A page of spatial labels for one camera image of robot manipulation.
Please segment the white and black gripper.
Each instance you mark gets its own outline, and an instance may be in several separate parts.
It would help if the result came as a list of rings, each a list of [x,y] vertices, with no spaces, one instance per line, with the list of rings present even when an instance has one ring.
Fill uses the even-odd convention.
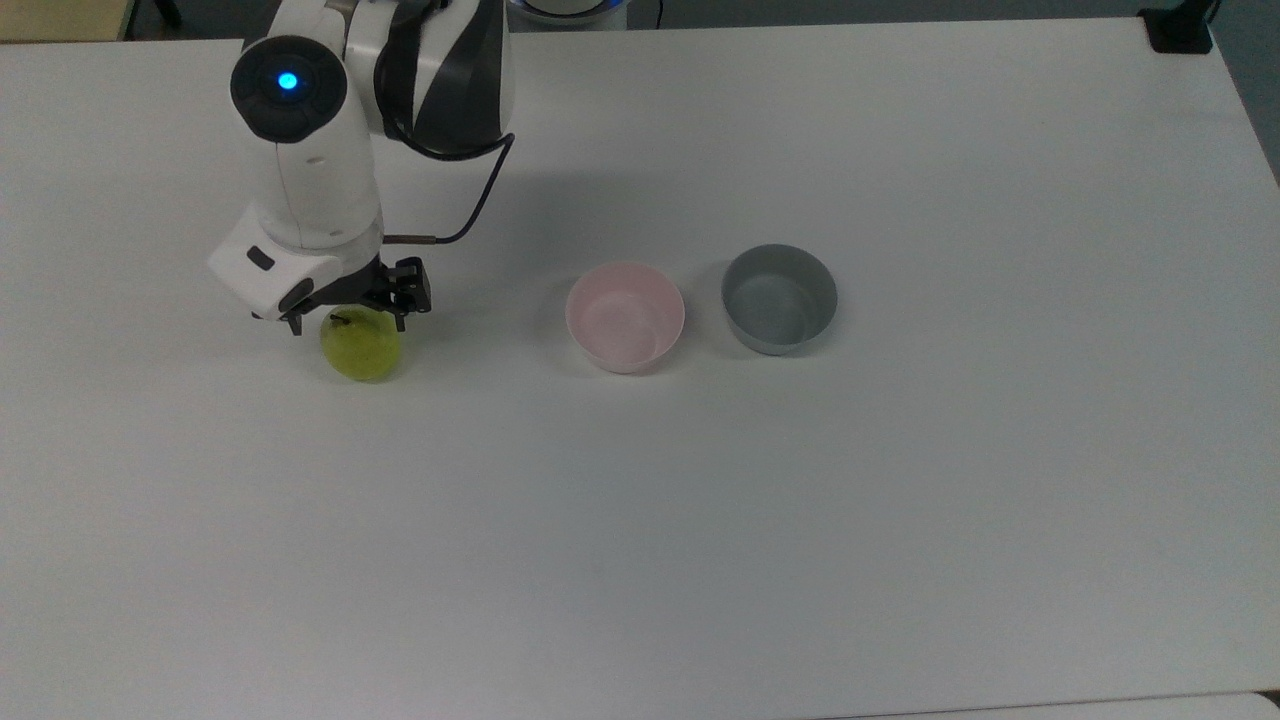
[[[207,264],[251,313],[283,320],[294,337],[305,314],[320,306],[360,305],[383,309],[390,296],[396,329],[404,333],[408,316],[433,309],[431,286],[420,258],[387,268],[379,252],[385,222],[381,213],[349,242],[332,249],[293,249],[270,238],[257,214],[246,211],[214,250]]]

